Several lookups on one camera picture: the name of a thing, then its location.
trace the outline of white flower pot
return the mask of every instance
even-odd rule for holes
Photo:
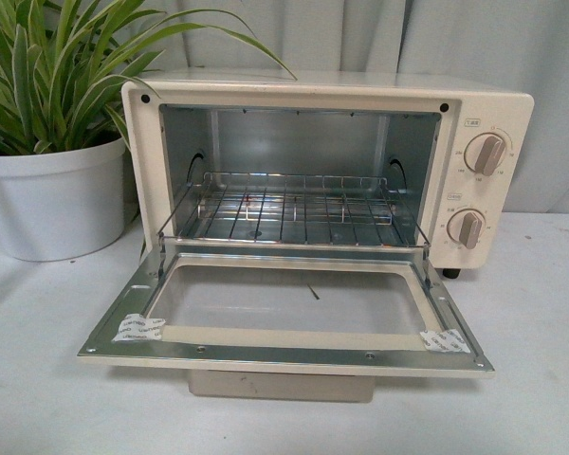
[[[47,155],[0,156],[0,244],[25,261],[91,253],[124,229],[118,139]]]

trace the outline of spider plant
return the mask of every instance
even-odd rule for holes
[[[213,28],[259,49],[290,73],[233,13],[190,9],[166,15],[142,4],[114,0],[100,8],[100,0],[0,0],[0,155],[82,149],[101,143],[110,131],[126,140],[119,91],[126,81],[139,82],[160,55],[148,46],[173,34]],[[174,21],[207,11],[233,17],[248,34]],[[58,15],[54,27],[46,20],[51,13]],[[113,38],[135,21],[143,25],[133,36]]]

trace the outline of oven foot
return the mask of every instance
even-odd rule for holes
[[[455,280],[461,271],[460,268],[443,268],[443,277]]]

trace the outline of cream toaster oven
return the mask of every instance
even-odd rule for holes
[[[435,269],[480,267],[533,109],[439,76],[190,69],[122,96],[148,254],[88,362],[199,395],[368,401],[494,370]]]

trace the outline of timer knob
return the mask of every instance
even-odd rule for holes
[[[491,133],[480,135],[470,141],[464,153],[466,165],[476,173],[489,177],[502,163],[505,156],[505,141]]]
[[[451,217],[447,226],[450,238],[467,249],[476,247],[483,230],[485,230],[485,217],[474,209],[458,211]]]

